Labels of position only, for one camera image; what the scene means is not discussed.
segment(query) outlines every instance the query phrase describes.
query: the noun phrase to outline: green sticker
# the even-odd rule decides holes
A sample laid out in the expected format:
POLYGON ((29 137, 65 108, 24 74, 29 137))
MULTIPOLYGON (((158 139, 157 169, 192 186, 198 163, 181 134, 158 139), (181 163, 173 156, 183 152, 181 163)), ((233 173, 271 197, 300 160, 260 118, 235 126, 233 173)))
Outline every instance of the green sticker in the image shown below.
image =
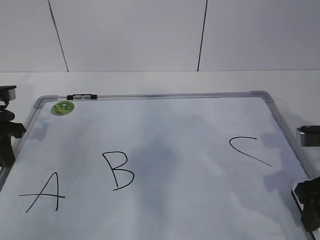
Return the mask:
POLYGON ((61 101, 51 108, 51 113, 56 116, 63 116, 71 113, 75 109, 75 105, 70 101, 61 101))

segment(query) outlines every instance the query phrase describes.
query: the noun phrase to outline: white table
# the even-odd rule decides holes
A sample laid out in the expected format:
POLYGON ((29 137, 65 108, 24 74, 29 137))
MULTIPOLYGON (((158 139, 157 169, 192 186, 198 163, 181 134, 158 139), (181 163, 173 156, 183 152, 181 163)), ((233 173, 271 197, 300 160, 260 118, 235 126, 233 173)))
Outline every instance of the white table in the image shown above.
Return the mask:
MULTIPOLYGON (((9 110, 24 123, 43 95, 132 95, 267 91, 295 134, 320 125, 320 70, 213 72, 0 73, 0 86, 17 85, 9 110)), ((320 176, 320 148, 305 148, 320 176)))

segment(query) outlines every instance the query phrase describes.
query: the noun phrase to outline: whiteboard frame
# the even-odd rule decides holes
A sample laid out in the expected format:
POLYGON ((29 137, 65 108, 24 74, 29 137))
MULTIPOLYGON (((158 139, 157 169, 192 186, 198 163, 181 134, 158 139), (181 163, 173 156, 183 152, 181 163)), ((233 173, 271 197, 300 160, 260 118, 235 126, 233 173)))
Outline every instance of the whiteboard frame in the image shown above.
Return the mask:
MULTIPOLYGON (((313 168, 311 162, 308 160, 303 149, 298 145, 295 136, 287 126, 285 120, 278 111, 270 94, 266 91, 249 91, 249 92, 226 92, 226 93, 192 93, 192 94, 151 94, 151 95, 98 95, 97 99, 73 99, 72 101, 115 101, 115 100, 146 100, 146 99, 191 99, 191 98, 261 98, 268 106, 272 116, 279 125, 286 140, 291 146, 297 159, 300 161, 302 168, 310 179, 317 177, 317 172, 313 168)), ((34 126, 39 113, 43 106, 48 102, 59 102, 67 100, 67 96, 58 95, 44 95, 37 99, 33 106, 33 111, 27 118, 25 128, 26 133, 21 139, 18 139, 12 146, 13 153, 17 158, 28 135, 34 126)), ((0 191, 2 190, 6 179, 10 173, 11 167, 3 167, 0 170, 0 191)))

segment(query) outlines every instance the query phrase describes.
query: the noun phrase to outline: white wall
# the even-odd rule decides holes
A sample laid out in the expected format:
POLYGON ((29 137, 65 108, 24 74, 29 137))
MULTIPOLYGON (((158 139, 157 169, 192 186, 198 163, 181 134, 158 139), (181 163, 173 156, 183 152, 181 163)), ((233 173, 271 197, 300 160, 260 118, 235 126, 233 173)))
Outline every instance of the white wall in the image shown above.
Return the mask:
POLYGON ((319 0, 208 0, 201 71, 320 69, 319 0))
POLYGON ((46 0, 0 1, 0 72, 65 72, 46 0))
POLYGON ((196 71, 206 0, 51 0, 71 72, 196 71))
MULTIPOLYGON (((50 0, 70 72, 196 71, 206 0, 50 0)), ((319 0, 208 0, 200 71, 320 69, 319 0)), ((65 72, 48 0, 0 1, 0 72, 65 72)))

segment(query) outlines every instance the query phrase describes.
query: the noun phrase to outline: black clip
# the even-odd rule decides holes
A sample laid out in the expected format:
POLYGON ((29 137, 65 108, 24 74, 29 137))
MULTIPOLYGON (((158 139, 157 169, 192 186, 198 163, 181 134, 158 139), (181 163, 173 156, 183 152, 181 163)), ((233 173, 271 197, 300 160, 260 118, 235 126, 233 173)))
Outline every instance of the black clip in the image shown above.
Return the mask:
POLYGON ((303 204, 301 222, 305 230, 320 228, 320 177, 298 183, 294 193, 303 204))
POLYGON ((296 139, 302 147, 320 147, 320 126, 301 126, 297 128, 296 139))
POLYGON ((91 100, 96 100, 98 99, 98 95, 96 94, 73 94, 73 95, 68 95, 66 96, 67 100, 81 100, 81 99, 91 99, 91 100))
POLYGON ((17 86, 0 86, 0 167, 11 167, 16 158, 12 150, 11 137, 20 139, 26 132, 22 123, 11 122, 15 114, 6 110, 9 101, 16 98, 15 88, 17 86))

